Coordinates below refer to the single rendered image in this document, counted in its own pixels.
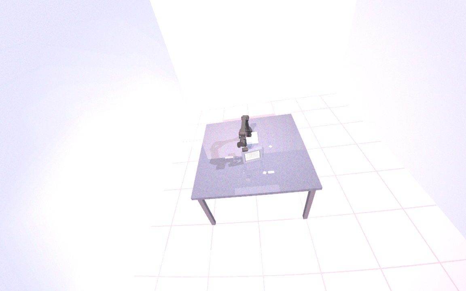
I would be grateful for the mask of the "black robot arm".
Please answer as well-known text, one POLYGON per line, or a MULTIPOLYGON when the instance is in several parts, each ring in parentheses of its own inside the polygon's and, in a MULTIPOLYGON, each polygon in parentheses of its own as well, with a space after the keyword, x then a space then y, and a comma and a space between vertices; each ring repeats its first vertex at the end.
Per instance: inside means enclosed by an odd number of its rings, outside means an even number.
POLYGON ((241 120, 242 120, 241 128, 240 128, 240 131, 239 131, 240 142, 237 143, 238 148, 245 146, 246 138, 251 137, 252 136, 251 133, 253 132, 251 127, 248 125, 249 116, 248 115, 242 115, 241 120))

